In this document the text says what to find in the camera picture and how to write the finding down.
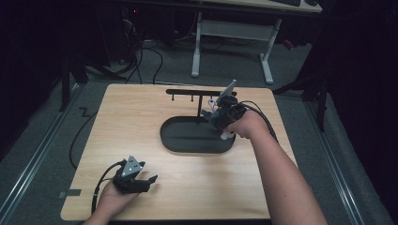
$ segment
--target white desk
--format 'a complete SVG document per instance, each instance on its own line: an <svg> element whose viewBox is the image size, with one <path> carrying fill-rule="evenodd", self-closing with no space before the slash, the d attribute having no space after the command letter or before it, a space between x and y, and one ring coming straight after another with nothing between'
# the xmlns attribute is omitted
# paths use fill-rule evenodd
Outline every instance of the white desk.
<svg viewBox="0 0 398 225"><path fill-rule="evenodd" d="M322 8L317 5L312 7L301 0L300 7L292 7L285 4L271 2L268 0L203 0L201 2L218 3L218 4L233 4L247 7L257 8L272 8L278 10L293 10L302 12L316 12L320 13ZM202 13L198 14L197 28L196 28L196 45L193 53L192 72L193 77L199 76L200 70L200 43L202 35L219 36L226 38L244 38L263 40L267 42L264 53L261 53L260 62L263 67L264 76L268 84L273 84L271 71L269 69L268 58L271 53L275 38L278 35L282 20L279 19L274 25L255 25L239 22L221 22L213 20L202 20Z"/></svg>

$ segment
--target human arm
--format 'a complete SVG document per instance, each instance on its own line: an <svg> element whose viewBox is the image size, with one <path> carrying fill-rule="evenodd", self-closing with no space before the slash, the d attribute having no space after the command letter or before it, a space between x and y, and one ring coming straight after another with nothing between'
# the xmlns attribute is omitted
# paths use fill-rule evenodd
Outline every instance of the human arm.
<svg viewBox="0 0 398 225"><path fill-rule="evenodd" d="M246 111L225 131L251 141L273 224L327 224L303 175L270 135L261 116Z"/></svg>
<svg viewBox="0 0 398 225"><path fill-rule="evenodd" d="M140 193L122 194L112 181L106 184L100 197L96 211L88 218L84 225L106 225L120 214L125 207L138 197Z"/></svg>

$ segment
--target electrical cable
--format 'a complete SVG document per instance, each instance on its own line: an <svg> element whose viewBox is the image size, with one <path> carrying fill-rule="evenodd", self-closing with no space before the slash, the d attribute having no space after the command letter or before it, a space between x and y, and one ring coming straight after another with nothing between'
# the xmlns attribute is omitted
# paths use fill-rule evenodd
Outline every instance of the electrical cable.
<svg viewBox="0 0 398 225"><path fill-rule="evenodd" d="M98 198L98 195L99 195L99 192L100 192L100 184L101 184L103 181L105 181L105 180L109 180L109 179L103 179L103 178L106 176L106 174L107 174L111 169L113 169L113 168L116 167L116 166L123 166L124 163L125 163L124 160L118 161L118 162L115 163L114 165L110 166L110 167L105 171L105 173L102 175L102 177L100 178L100 180L99 180L99 182L97 183L97 186L96 186L96 188L95 188L95 190L94 190L93 201L92 201L92 203L91 203L91 214L93 214L94 211L96 211L96 208L97 208L97 198Z"/></svg>
<svg viewBox="0 0 398 225"><path fill-rule="evenodd" d="M94 112L92 115L90 115L90 117L84 122L84 124L82 124L82 126L80 127L79 131L76 133L72 144L70 145L69 148L69 162L71 164L71 166L77 170L77 166L73 163L73 159L72 159L72 149L73 149L73 145L76 143L77 138L79 137L80 133L82 132L83 128L88 124L88 122L97 114L98 112Z"/></svg>
<svg viewBox="0 0 398 225"><path fill-rule="evenodd" d="M152 49L144 49L144 50L152 51L152 52L156 53L161 58L161 64L159 65L158 69L156 70L156 72L152 78L152 84L155 84L156 76L158 75L158 72L159 72L159 70L161 70L161 66L163 65L163 57L161 56L161 54L158 51L155 51Z"/></svg>
<svg viewBox="0 0 398 225"><path fill-rule="evenodd" d="M255 104L255 103L252 102L252 101L234 102L234 101L227 101L227 100L226 100L225 102L226 102L226 103L230 103L230 104L232 104L232 105L239 105L239 106L242 106L242 107L246 107L246 108L248 108L248 109L250 109L250 110L256 112L257 114L259 114L259 115L263 118L264 122L266 122L270 135L271 135L271 136L275 139L275 141L278 143L278 138L277 138L277 136L276 136L275 130L274 130L273 127L272 127L272 124L269 122L268 118L263 114L263 112L262 112L261 109L257 106L257 104ZM251 102L251 103L253 103L258 109L255 109L253 106L244 104L244 103L242 103L242 102Z"/></svg>
<svg viewBox="0 0 398 225"><path fill-rule="evenodd" d="M134 34L136 33L135 24L138 23L138 18L135 18L134 21L132 22L131 15L125 15L125 16L122 15L122 23L123 23L123 27L124 27L123 34L127 41L128 50L127 50L127 56L126 56L127 60L126 61L128 61L128 60L130 60L131 52L134 51L134 44L131 44L131 43L134 42L134 37L132 37L132 36L134 36ZM125 72L132 70L134 68L134 66L136 66L136 63L137 63L134 59L135 59L135 57L133 56L131 58L129 64L126 67L121 68L120 70L112 72L112 73L114 73L115 75L120 75L120 74L123 74ZM84 69L88 74L91 74L93 76L105 76L106 75L104 73L97 71L94 68L85 67Z"/></svg>
<svg viewBox="0 0 398 225"><path fill-rule="evenodd" d="M193 22L192 22L191 29L190 29L190 31L187 33L187 35L186 35L185 37L176 39L175 42L180 41L180 40L184 40L184 39L187 39L187 38L192 38L192 37L194 37L194 36L190 36L190 37L189 37L189 35L192 33L193 27L195 26L195 22L196 22L197 16L198 16L198 13L196 12L196 13L195 13L195 17L193 18Z"/></svg>
<svg viewBox="0 0 398 225"><path fill-rule="evenodd" d="M250 39L250 40L246 40L245 43L239 43L236 41L235 38L226 38L225 39L225 43L227 44L232 44L232 45L238 45L238 46L247 46L247 45L251 45L251 44L255 44L257 42L259 42L260 40L256 40L256 39Z"/></svg>
<svg viewBox="0 0 398 225"><path fill-rule="evenodd" d="M223 38L223 37L220 37L220 38L221 38L220 45L217 46L217 47L215 47L215 48L206 48L206 47L204 47L202 44L201 44L200 46L201 46L201 48L204 49L204 50L209 50L209 51L218 50L219 48L221 48L221 47L223 46L224 40L225 40L225 38Z"/></svg>
<svg viewBox="0 0 398 225"><path fill-rule="evenodd" d="M178 46L182 46L182 47L190 47L190 46L195 44L195 41L191 41L189 44L181 44L181 42L183 42L183 41L185 41L185 40L187 40L189 38L194 38L194 37L195 36L191 36L191 37L187 37L185 39L181 39L178 42L175 42L175 44L178 45Z"/></svg>
<svg viewBox="0 0 398 225"><path fill-rule="evenodd" d="M144 40L144 43L146 43L146 42L152 42L152 41L156 41L156 44L154 45L154 46L151 46L151 47L145 47L145 49L155 49L156 47L158 47L159 46L159 41L157 40L157 39L152 39L152 40Z"/></svg>
<svg viewBox="0 0 398 225"><path fill-rule="evenodd" d="M131 79L132 74L134 74L134 72L138 69L138 67L141 65L141 62L143 62L143 43L140 46L140 61L138 61L138 64L135 66L135 69L131 72L129 77L125 80L125 83L129 82L129 80ZM140 79L140 84L143 84L143 80L141 78L141 74L140 73L138 73L138 78Z"/></svg>

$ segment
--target wooden table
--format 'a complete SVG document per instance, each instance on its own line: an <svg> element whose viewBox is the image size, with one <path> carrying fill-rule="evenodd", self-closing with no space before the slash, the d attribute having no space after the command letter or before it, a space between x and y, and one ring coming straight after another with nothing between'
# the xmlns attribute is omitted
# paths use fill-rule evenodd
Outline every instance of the wooden table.
<svg viewBox="0 0 398 225"><path fill-rule="evenodd" d="M94 126L61 212L64 220L90 216L93 191L114 163L133 155L146 165L139 179L159 176L115 219L267 219L268 207L250 142L237 137L223 154L179 154L161 143L161 125L168 118L197 113L198 97L175 96L166 89L222 91L224 87L111 84L106 90ZM266 88L238 88L237 99L257 103L273 125L279 142L295 161L272 92ZM203 108L210 110L204 97ZM113 177L116 169L108 173Z"/></svg>

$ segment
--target gray carpet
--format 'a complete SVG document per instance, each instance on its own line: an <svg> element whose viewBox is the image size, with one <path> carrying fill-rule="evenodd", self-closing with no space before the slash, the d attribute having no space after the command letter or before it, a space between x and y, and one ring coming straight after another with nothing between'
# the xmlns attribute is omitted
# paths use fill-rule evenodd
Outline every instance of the gray carpet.
<svg viewBox="0 0 398 225"><path fill-rule="evenodd" d="M146 46L155 46L155 44L155 42L148 42ZM187 83L225 86L232 79L237 79L237 86L276 89L295 80L303 60L311 49L311 46L305 46L288 51L284 46L276 45L269 58L274 84L267 85L258 55L252 53L259 51L259 46L263 44L261 42L245 46L246 49L251 50L251 53L232 51L236 47L234 44L224 44L214 51L203 50L201 74L196 79L191 77L192 45L189 42L182 44L185 46L175 45L174 48L170 48L160 44L153 48L161 54L163 60L156 77L158 84ZM204 46L209 49L215 47L217 44ZM158 54L148 50L143 51L140 74L145 83L151 83L152 76L160 64L161 58ZM130 83L138 85L138 82L137 73L134 73ZM60 217L64 203L64 199L60 198L60 193L68 190L74 175L74 169L69 163L69 150L79 129L87 121L87 116L98 110L109 83L116 83L116 81L91 76L86 86L78 87L73 92L76 95L74 102L70 105L68 113L63 114L65 118L46 148L48 150L44 154L44 159L38 163L38 170L33 172L33 179L28 181L29 185L22 197L16 199L16 207L10 209L12 214L5 219L5 224L76 224L76 221L63 221ZM314 125L314 118L309 112L313 104L302 102L298 94L297 91L291 91L276 96L298 166L312 186L329 224L352 224L349 210L342 201L333 171L328 164L324 143ZM2 180L0 203L8 201L8 194L23 174L29 160L34 157L52 121L59 116L60 95L60 84L58 84L47 102L31 118L28 128L11 152L0 163L0 179ZM79 162L93 123L94 119L89 121L73 145L72 158L75 164ZM323 135L327 137L344 180L352 191L362 222L364 224L392 224L346 137L330 97L328 97L325 128L326 132ZM5 211L7 208L3 205L1 216L5 214Z"/></svg>

